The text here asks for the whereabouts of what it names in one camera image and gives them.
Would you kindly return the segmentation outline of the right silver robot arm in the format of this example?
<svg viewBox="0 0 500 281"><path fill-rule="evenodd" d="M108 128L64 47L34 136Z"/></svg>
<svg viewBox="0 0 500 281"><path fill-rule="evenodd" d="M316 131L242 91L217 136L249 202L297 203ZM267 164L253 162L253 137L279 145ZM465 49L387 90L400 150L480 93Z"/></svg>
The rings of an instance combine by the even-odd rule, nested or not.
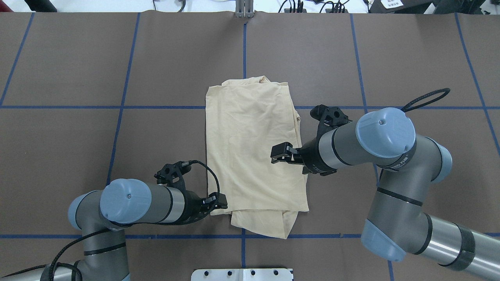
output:
<svg viewBox="0 0 500 281"><path fill-rule="evenodd" d="M498 240L423 212L430 185L449 175L452 156L418 135L405 110L386 107L356 121L339 107L318 105L310 114L318 120L316 137L298 148L289 142L273 146L271 163L302 165L303 174L321 176L368 162L379 167L380 183L361 233L366 249L392 262L414 254L499 280Z"/></svg>

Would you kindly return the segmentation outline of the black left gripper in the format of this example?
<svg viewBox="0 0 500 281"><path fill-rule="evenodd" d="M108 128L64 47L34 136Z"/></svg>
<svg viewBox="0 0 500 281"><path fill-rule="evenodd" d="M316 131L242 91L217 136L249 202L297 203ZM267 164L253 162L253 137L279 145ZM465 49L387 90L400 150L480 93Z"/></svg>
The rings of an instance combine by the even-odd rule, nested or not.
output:
<svg viewBox="0 0 500 281"><path fill-rule="evenodd" d="M225 194L213 192L206 198L200 198L192 191L185 191L184 211L182 213L182 223L194 223L203 219L213 210L227 209L227 198Z"/></svg>

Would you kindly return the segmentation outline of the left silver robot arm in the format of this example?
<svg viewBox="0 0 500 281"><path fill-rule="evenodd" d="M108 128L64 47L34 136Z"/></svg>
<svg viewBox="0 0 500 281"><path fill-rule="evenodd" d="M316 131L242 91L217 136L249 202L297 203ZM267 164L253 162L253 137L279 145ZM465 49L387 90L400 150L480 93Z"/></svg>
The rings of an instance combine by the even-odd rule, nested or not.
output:
<svg viewBox="0 0 500 281"><path fill-rule="evenodd" d="M186 225L216 209L226 209L219 191L198 197L183 180L147 184L119 178L103 190L73 200L71 225L82 237L70 242L46 265L2 277L3 281L129 281L125 229L138 224Z"/></svg>

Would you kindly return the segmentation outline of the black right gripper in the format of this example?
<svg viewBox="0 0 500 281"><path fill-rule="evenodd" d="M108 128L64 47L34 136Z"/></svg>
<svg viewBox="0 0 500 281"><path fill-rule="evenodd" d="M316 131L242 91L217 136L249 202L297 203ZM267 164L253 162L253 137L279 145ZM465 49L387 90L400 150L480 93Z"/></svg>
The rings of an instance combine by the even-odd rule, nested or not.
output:
<svg viewBox="0 0 500 281"><path fill-rule="evenodd" d="M271 163L286 162L288 164L302 164L302 174L320 174L327 176L335 174L337 169L328 166L320 156L319 141L314 139L306 142L301 148L294 148L289 142L277 144L271 148Z"/></svg>

